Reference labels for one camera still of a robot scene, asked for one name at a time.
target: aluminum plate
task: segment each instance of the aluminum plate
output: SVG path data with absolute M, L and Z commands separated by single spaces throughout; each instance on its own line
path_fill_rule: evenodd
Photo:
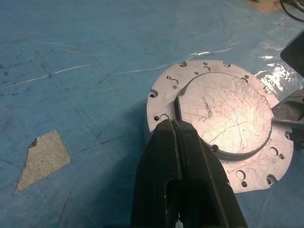
M 191 123 L 218 157 L 235 193 L 269 188 L 286 173 L 294 145 L 291 128 L 271 122 L 279 101 L 251 73 L 216 60 L 190 60 L 165 70 L 149 93 L 146 141 L 156 125 L 174 119 Z

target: blue surface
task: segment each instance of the blue surface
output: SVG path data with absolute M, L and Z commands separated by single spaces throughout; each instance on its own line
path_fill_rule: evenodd
M 238 65 L 281 100 L 304 80 L 279 53 L 300 31 L 240 0 L 0 0 L 0 224 L 128 225 L 146 97 L 173 63 Z M 72 162 L 12 195 L 28 146 L 57 129 Z M 251 227 L 304 226 L 304 155 L 269 190 L 238 194 Z

